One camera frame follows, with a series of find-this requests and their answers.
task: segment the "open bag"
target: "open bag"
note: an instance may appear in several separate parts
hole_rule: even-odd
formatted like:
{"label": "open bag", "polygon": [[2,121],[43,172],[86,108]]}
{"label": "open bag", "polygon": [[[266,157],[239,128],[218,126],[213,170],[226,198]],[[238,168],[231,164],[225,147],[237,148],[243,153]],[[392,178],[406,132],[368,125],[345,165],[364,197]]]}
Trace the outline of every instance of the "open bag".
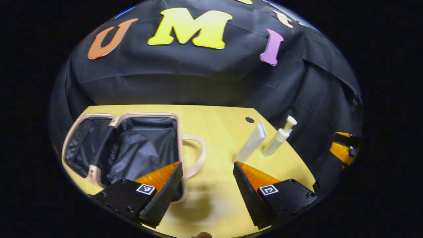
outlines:
{"label": "open bag", "polygon": [[[182,140],[201,145],[201,153],[190,167],[184,167]],[[173,203],[184,200],[185,179],[195,175],[205,160],[204,141],[181,134],[174,113],[125,113],[116,118],[106,113],[85,114],[72,125],[62,149],[63,165],[102,189],[120,179],[134,181],[179,161],[184,175]]]}

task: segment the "orange letter u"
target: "orange letter u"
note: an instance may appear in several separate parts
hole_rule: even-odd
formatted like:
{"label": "orange letter u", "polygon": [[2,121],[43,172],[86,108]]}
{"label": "orange letter u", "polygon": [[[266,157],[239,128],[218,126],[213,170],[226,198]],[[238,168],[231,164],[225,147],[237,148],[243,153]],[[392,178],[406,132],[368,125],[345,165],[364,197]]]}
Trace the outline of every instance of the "orange letter u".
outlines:
{"label": "orange letter u", "polygon": [[96,35],[96,39],[94,40],[93,44],[88,50],[88,59],[97,59],[112,52],[112,50],[114,50],[116,46],[118,46],[118,44],[121,42],[129,26],[132,23],[136,22],[137,20],[138,18],[134,18],[119,24],[118,25],[119,29],[117,30],[116,34],[113,36],[113,39],[110,41],[108,45],[104,47],[100,47],[104,38],[106,37],[107,33],[109,33],[115,27],[107,28],[106,30],[98,33],[98,35]]}

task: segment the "yellow letter m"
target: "yellow letter m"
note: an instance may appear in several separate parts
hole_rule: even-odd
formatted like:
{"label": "yellow letter m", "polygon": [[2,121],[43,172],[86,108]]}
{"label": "yellow letter m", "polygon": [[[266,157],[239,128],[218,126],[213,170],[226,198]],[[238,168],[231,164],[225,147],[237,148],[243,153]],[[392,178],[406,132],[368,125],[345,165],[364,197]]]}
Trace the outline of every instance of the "yellow letter m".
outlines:
{"label": "yellow letter m", "polygon": [[228,13],[221,11],[208,11],[197,19],[193,19],[186,8],[170,8],[161,12],[164,15],[156,34],[148,40],[150,45],[170,44],[173,30],[179,43],[187,43],[198,31],[199,35],[192,39],[195,45],[215,49],[225,48],[223,31],[226,22],[232,19]]}

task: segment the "yellow table surface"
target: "yellow table surface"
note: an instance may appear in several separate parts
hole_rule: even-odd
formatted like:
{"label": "yellow table surface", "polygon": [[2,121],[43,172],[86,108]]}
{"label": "yellow table surface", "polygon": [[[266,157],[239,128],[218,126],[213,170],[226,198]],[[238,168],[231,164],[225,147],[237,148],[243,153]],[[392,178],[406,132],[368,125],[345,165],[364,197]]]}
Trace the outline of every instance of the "yellow table surface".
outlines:
{"label": "yellow table surface", "polygon": [[[188,196],[183,203],[171,204],[160,225],[151,230],[180,238],[209,232],[214,238],[229,238],[255,233],[233,172],[233,158],[247,141],[260,120],[267,137],[245,161],[281,181],[295,179],[313,191],[314,177],[288,142],[270,157],[261,150],[276,130],[253,108],[198,105],[113,105],[88,107],[87,113],[110,113],[115,117],[129,112],[171,112],[179,117],[181,132],[201,137],[207,145],[207,159],[202,169],[186,182]],[[254,123],[245,120],[250,117]],[[185,167],[192,165],[200,153],[195,141],[183,142]],[[68,166],[66,171],[85,192],[101,189],[78,179]]]}

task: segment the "bag handle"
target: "bag handle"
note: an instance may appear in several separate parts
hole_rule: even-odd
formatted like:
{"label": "bag handle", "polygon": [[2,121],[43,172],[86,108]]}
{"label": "bag handle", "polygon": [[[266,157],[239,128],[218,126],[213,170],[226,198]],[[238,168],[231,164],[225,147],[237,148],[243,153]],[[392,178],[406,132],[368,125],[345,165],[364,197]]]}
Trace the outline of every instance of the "bag handle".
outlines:
{"label": "bag handle", "polygon": [[203,141],[203,139],[201,139],[198,136],[182,134],[182,140],[197,141],[201,145],[201,153],[200,153],[200,156],[198,157],[197,161],[193,165],[191,165],[190,167],[188,167],[184,170],[183,177],[187,179],[189,177],[192,177],[196,173],[198,173],[198,171],[200,171],[201,167],[203,167],[203,165],[206,161],[207,147],[206,147],[206,143]]}

